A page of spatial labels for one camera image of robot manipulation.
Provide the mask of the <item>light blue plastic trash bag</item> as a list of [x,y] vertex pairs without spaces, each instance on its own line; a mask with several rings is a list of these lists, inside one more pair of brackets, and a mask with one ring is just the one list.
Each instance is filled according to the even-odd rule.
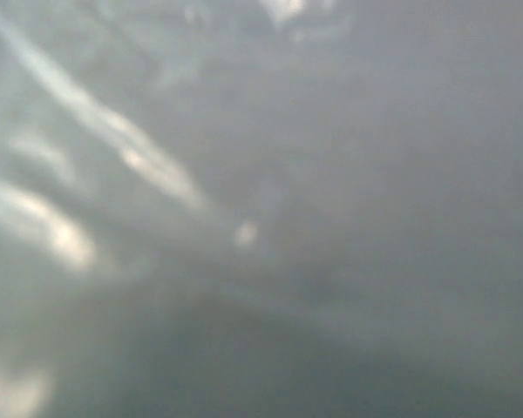
[[523,1],[0,1],[0,417],[523,417]]

